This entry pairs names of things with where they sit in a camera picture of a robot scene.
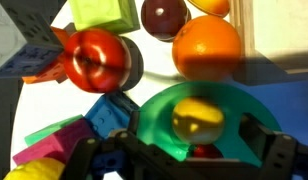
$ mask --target toy block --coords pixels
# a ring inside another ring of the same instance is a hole
[[[75,122],[75,121],[77,121],[81,118],[83,118],[82,115],[77,115],[77,116],[70,117],[68,119],[62,120],[60,122],[51,124],[51,125],[43,128],[43,129],[41,129],[41,130],[39,130],[35,133],[32,133],[32,134],[26,136],[24,138],[25,142],[26,142],[27,146],[31,146],[31,145],[37,143],[38,141],[44,139],[45,137],[53,134],[54,132],[62,129],[65,126],[72,124],[73,122]]]
[[[37,158],[51,157],[66,164],[76,143],[90,137],[95,135],[82,118],[19,152],[13,156],[13,160],[20,165]]]
[[[69,35],[67,34],[67,32],[63,29],[55,27],[51,27],[51,29],[57,36],[57,38],[60,40],[62,45],[65,46],[69,39]],[[39,72],[35,76],[22,77],[22,79],[26,84],[33,84],[33,83],[60,80],[60,79],[62,79],[62,81],[66,80],[67,75],[63,67],[63,60],[64,60],[64,54],[62,53],[50,65],[45,67],[41,72]]]
[[[95,179],[102,177],[106,173],[119,171],[124,166],[126,154],[125,152],[113,151],[94,156],[91,162],[91,173]]]
[[[59,13],[66,0],[17,0],[19,4],[26,4],[27,8],[31,8],[40,12],[44,20],[48,24],[52,24],[56,15]]]
[[[101,139],[115,129],[127,128],[130,115],[139,106],[122,91],[105,93],[85,115],[90,127]]]
[[[69,4],[77,31],[98,27],[120,34],[140,28],[134,0],[69,0]]]
[[[0,1],[0,78],[36,75],[62,51],[40,12]]]

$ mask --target light green cube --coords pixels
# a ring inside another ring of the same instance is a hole
[[[62,129],[63,127],[79,120],[83,118],[83,115],[77,115],[77,116],[73,116],[73,117],[70,117],[68,119],[65,119],[65,120],[62,120],[60,122],[57,122],[57,123],[54,123],[54,124],[51,124],[33,134],[30,134],[28,136],[25,137],[25,142],[28,146],[31,146],[35,143],[37,143],[38,141],[44,139],[45,137],[53,134],[54,132]]]
[[[134,0],[69,0],[77,31],[96,27],[120,34],[139,29]]]

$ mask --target purple toy block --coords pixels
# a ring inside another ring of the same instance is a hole
[[[66,164],[76,143],[88,137],[95,137],[95,134],[82,118],[19,152],[13,160],[20,165],[37,158],[51,157]]]

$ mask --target lemon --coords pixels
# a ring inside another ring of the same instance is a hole
[[[222,134],[224,114],[214,103],[200,97],[188,97],[173,110],[175,134],[188,144],[211,144]]]
[[[230,11],[229,0],[189,0],[189,2],[201,11],[219,17],[225,17]]]
[[[58,180],[64,166],[53,158],[39,158],[17,166],[4,180]]]

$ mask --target dark red plum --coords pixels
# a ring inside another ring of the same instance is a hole
[[[162,41],[172,41],[190,19],[184,0],[145,0],[141,9],[145,30]]]

